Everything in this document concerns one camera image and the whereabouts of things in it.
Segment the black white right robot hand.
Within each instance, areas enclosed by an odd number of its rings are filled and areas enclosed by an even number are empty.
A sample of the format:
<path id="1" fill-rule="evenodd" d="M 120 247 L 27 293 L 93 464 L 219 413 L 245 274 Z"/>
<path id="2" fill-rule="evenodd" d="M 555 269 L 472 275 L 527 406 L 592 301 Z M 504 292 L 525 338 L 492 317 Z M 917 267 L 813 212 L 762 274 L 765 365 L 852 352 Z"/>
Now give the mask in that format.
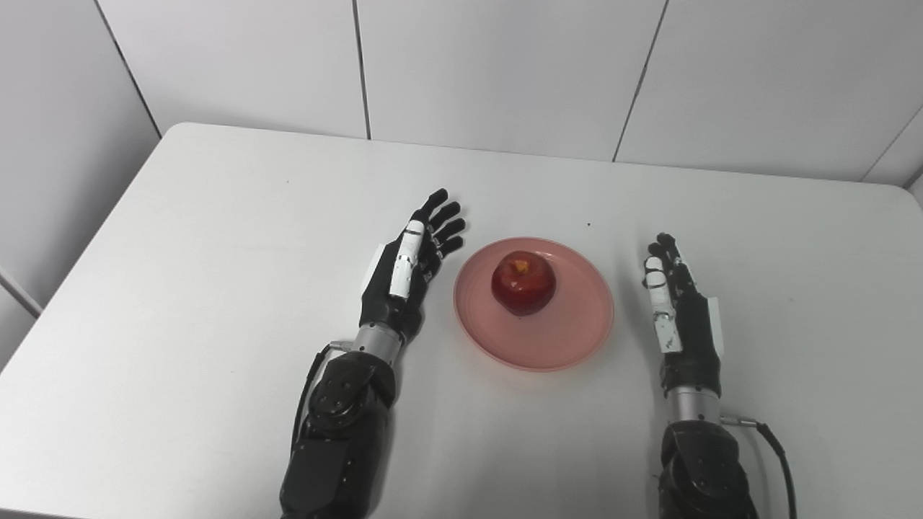
<path id="1" fill-rule="evenodd" d="M 721 396 L 721 361 L 709 299 L 699 292 L 672 234 L 657 234 L 648 253 L 642 285 L 648 291 L 663 355 L 663 394 L 689 386 Z"/>

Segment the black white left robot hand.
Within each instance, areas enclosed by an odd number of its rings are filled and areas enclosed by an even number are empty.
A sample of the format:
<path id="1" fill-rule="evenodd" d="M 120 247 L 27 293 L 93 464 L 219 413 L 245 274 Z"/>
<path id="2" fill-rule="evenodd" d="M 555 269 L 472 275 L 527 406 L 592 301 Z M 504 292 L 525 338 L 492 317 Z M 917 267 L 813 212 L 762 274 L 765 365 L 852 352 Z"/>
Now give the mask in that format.
<path id="1" fill-rule="evenodd" d="M 466 221 L 445 188 L 413 211 L 399 236 L 380 247 L 361 296 L 360 326 L 392 329 L 403 345 L 424 323 L 424 299 L 445 258 L 464 246 Z"/>

